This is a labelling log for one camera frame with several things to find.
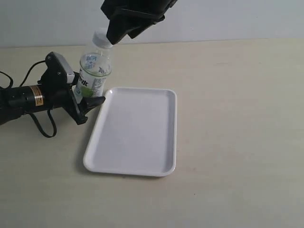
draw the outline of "white tray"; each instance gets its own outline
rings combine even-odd
[[[115,87],[106,93],[84,156],[92,172],[166,176],[176,164],[176,94]]]

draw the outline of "water bottle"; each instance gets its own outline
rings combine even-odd
[[[105,80],[112,71],[112,47],[105,28],[94,32],[92,42],[85,47],[80,58],[80,77],[74,89],[78,103],[82,97],[102,96]]]

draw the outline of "bottle cap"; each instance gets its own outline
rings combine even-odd
[[[105,48],[105,49],[109,49],[113,47],[111,42],[106,37],[106,32],[107,32],[106,28],[99,28],[94,32],[92,41],[97,47]]]

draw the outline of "white wall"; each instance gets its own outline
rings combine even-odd
[[[1,0],[0,47],[81,45],[108,21],[103,0]],[[178,0],[124,43],[304,37],[303,0]]]

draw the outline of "table surface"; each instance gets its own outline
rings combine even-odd
[[[77,71],[82,50],[1,49],[0,70],[18,85],[55,51]],[[37,66],[26,84],[44,70]],[[54,110],[52,139],[24,116],[0,127],[0,227],[302,227],[303,85],[303,39],[118,45],[106,88],[177,93],[176,170],[164,178],[91,174],[82,158],[97,109],[82,126]],[[38,118],[50,132],[46,113]]]

